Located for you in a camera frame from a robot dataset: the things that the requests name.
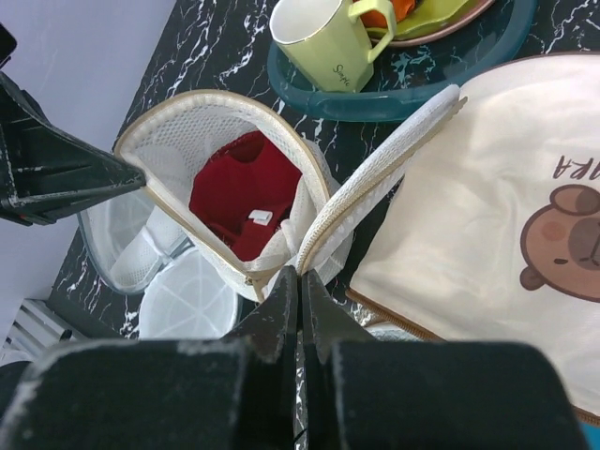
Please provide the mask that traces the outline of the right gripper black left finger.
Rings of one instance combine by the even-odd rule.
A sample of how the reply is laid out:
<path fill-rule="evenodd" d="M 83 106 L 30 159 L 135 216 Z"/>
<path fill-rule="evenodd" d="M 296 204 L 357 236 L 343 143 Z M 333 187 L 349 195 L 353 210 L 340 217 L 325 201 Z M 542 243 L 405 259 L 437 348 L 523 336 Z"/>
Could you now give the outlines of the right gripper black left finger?
<path fill-rule="evenodd" d="M 5 449 L 294 448 L 297 276 L 228 335 L 89 339 L 27 367 L 2 418 Z"/>

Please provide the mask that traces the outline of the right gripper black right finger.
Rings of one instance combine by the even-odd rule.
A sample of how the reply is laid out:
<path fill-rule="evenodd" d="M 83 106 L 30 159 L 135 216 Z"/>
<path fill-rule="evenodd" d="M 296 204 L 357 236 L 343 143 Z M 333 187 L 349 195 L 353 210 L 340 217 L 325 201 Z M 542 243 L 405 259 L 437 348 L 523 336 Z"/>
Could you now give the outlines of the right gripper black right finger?
<path fill-rule="evenodd" d="M 299 282 L 311 449 L 585 449 L 546 357 L 516 342 L 380 341 Z"/>

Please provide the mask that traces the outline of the beige mesh bra laundry bag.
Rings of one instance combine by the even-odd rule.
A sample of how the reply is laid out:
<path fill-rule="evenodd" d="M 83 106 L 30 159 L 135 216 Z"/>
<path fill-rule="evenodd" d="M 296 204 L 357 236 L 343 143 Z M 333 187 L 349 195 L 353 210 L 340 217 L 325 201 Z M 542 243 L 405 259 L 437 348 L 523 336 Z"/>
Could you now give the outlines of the beige mesh bra laundry bag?
<path fill-rule="evenodd" d="M 130 125 L 115 154 L 139 168 L 146 192 L 221 277 L 262 301 L 280 269 L 343 268 L 357 224 L 405 173 L 410 158 L 464 104 L 455 85 L 428 100 L 337 182 L 319 146 L 261 102 L 194 90 Z"/>

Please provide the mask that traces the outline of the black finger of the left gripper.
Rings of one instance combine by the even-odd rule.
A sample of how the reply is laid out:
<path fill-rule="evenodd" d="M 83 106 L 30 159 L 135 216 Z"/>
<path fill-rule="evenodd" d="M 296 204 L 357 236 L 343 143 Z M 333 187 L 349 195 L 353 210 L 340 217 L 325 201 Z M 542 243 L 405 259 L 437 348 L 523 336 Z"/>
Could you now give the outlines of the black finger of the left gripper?
<path fill-rule="evenodd" d="M 47 119 L 1 75 L 1 218 L 50 225 L 143 187 L 143 171 Z"/>

